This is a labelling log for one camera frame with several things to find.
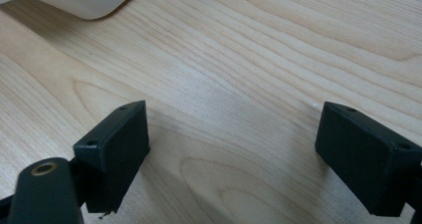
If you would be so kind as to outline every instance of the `wooden table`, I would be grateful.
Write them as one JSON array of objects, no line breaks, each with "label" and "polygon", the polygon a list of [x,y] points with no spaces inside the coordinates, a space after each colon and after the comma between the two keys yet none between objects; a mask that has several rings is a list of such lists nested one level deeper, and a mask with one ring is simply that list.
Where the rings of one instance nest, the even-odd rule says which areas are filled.
[{"label": "wooden table", "polygon": [[0,6],[0,198],[146,100],[151,153],[87,223],[409,223],[370,216],[315,153],[324,101],[422,143],[422,0],[130,0],[84,21]]}]

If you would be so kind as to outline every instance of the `screw hole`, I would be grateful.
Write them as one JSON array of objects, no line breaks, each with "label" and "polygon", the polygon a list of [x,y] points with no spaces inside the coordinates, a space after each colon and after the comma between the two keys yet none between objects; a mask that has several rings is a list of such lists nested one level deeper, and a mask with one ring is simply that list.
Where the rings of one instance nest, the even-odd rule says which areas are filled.
[{"label": "screw hole", "polygon": [[92,145],[97,144],[97,143],[98,143],[97,140],[90,140],[90,141],[87,142],[87,145],[92,146]]},{"label": "screw hole", "polygon": [[397,143],[397,146],[403,148],[403,149],[410,149],[412,148],[412,146],[410,144],[407,143]]},{"label": "screw hole", "polygon": [[45,162],[31,170],[31,174],[33,176],[42,176],[54,171],[57,168],[57,164],[55,162]]}]

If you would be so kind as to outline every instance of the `wood grain pattern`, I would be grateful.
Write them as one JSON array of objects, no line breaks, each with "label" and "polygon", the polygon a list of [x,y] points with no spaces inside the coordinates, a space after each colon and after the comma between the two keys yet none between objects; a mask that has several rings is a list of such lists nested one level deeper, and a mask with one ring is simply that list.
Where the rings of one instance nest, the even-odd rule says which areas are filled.
[{"label": "wood grain pattern", "polygon": [[151,154],[87,223],[408,223],[370,216],[314,151],[324,101],[422,143],[422,0],[130,0],[83,21],[0,6],[0,198],[114,108]]}]

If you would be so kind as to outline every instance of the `wood grain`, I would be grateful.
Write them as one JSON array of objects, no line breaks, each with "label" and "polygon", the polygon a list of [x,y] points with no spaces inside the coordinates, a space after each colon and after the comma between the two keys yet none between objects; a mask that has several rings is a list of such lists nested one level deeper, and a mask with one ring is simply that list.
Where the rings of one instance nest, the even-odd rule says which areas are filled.
[{"label": "wood grain", "polygon": [[87,223],[408,223],[370,216],[314,151],[324,101],[422,143],[422,0],[130,0],[84,21],[0,6],[0,198],[114,108],[151,153]]}]

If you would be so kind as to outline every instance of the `table surface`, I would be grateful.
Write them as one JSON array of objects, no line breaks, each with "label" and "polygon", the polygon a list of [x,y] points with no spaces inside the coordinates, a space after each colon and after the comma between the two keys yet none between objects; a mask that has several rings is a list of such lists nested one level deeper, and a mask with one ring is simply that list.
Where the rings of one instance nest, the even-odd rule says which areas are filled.
[{"label": "table surface", "polygon": [[84,21],[0,6],[0,198],[146,100],[151,153],[87,223],[409,223],[371,216],[315,153],[323,102],[422,143],[422,0],[129,0]]}]

